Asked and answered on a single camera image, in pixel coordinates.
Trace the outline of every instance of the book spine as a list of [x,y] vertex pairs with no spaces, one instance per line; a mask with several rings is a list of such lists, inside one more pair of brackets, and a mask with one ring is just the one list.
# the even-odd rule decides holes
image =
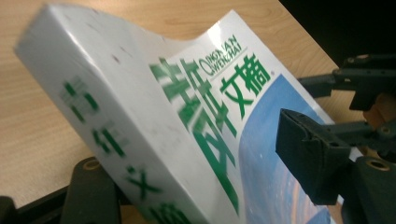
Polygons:
[[209,222],[212,217],[179,185],[75,41],[45,7],[15,50],[145,218],[158,223]]

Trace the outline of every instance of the dark background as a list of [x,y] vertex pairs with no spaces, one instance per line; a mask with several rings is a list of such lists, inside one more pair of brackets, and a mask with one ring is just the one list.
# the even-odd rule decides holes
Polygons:
[[280,0],[280,3],[341,66],[347,57],[396,53],[395,3]]

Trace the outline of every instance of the magazine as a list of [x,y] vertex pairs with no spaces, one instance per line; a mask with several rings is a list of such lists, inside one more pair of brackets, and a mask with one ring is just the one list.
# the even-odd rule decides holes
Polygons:
[[330,223],[275,143],[280,108],[331,120],[235,11],[179,41],[49,4],[15,51],[148,221]]

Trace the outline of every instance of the wooden table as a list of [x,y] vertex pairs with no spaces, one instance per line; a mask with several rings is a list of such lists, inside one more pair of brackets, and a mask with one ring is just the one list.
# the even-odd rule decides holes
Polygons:
[[[41,0],[0,3],[0,195],[18,207],[70,181],[73,167],[92,154],[13,52]],[[235,9],[296,76],[332,71],[336,65],[276,0],[67,1],[123,17],[158,34],[190,39]],[[351,94],[319,100],[336,121],[361,119],[348,111]]]

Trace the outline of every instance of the black clamp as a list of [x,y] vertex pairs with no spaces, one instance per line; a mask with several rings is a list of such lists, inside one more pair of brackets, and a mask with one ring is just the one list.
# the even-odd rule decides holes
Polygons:
[[[355,91],[350,109],[369,110],[381,92],[396,95],[396,55],[346,60],[330,75],[300,79],[314,96]],[[349,159],[353,147],[369,147],[383,158]],[[366,122],[319,125],[306,115],[282,109],[276,153],[315,204],[344,198],[344,223],[396,223],[396,120],[373,131]]]
[[1,224],[121,223],[120,205],[130,204],[96,158],[79,162],[70,185],[16,209],[0,197]]

